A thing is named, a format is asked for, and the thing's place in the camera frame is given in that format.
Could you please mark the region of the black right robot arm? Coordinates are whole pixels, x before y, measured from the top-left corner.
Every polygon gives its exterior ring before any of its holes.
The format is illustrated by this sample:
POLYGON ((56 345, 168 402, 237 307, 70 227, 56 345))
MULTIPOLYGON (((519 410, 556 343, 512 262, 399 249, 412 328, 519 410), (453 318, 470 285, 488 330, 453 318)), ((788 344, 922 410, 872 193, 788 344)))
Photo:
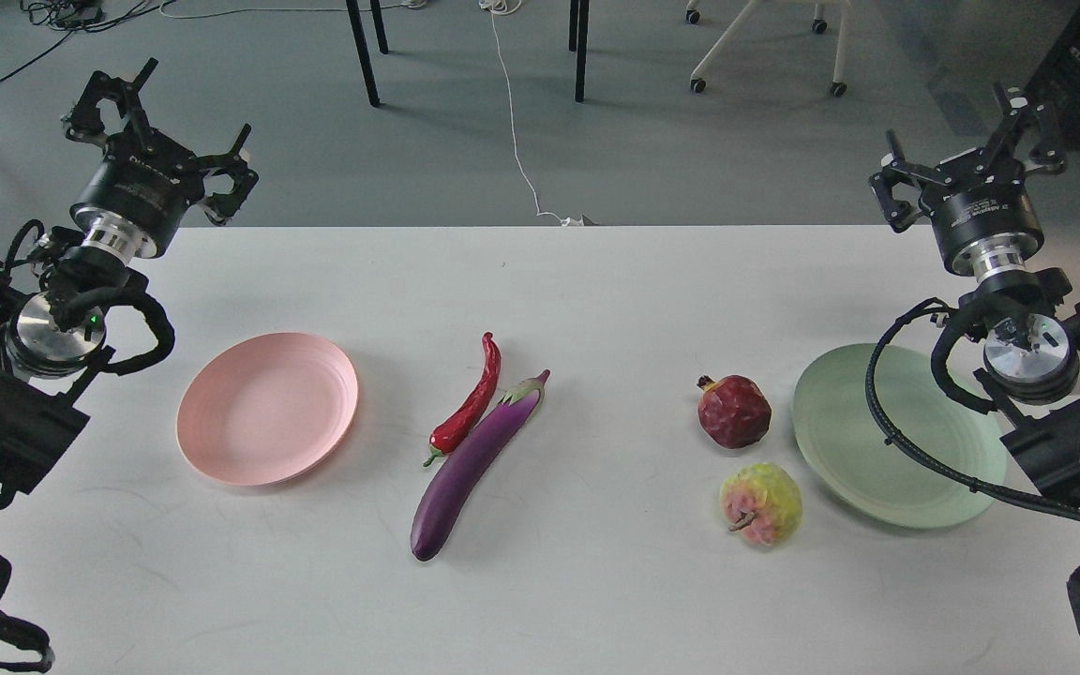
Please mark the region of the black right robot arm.
MULTIPOLYGON (((1072 291, 1068 276, 1055 266, 1031 272, 1026 265, 1044 244, 1026 179, 1061 173, 1066 153, 1050 104, 1031 102, 1020 87, 993 91, 1001 120, 987 141, 939 165, 909 161, 896 134, 887 133, 888 154, 867 184, 888 226, 903 233, 927 219, 944 269, 976 287, 954 307, 927 299, 892 324, 867 363, 865 400, 885 443, 918 465, 999 503, 1080 522, 1080 302, 1059 318, 1072 291), (924 316, 941 325, 929 357, 939 390, 966 410, 1003 415, 1011 426, 1004 448, 1032 494, 944 464, 885 410, 879 360, 904 326, 924 316)), ((1066 588, 1080 637, 1080 565, 1066 588)))

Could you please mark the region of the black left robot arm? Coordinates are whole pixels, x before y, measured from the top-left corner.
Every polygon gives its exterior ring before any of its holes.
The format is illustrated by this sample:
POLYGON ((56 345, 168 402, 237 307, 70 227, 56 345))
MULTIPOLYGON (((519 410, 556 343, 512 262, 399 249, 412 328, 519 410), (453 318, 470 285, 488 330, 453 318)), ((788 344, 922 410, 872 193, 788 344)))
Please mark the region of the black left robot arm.
MULTIPOLYGON (((201 156, 151 124, 139 94, 157 65, 131 80, 90 77, 63 119, 70 141, 102 151, 72 226, 30 219, 0 257, 0 510, 33 491, 84 431, 76 402, 87 384, 172 353, 174 326, 133 261, 164 255, 188 210, 226 225, 259 180, 244 154, 249 125, 222 153, 201 156)), ((11 573, 0 554, 0 604, 11 573)), ((0 606, 0 670, 53 662, 48 633, 0 606)))

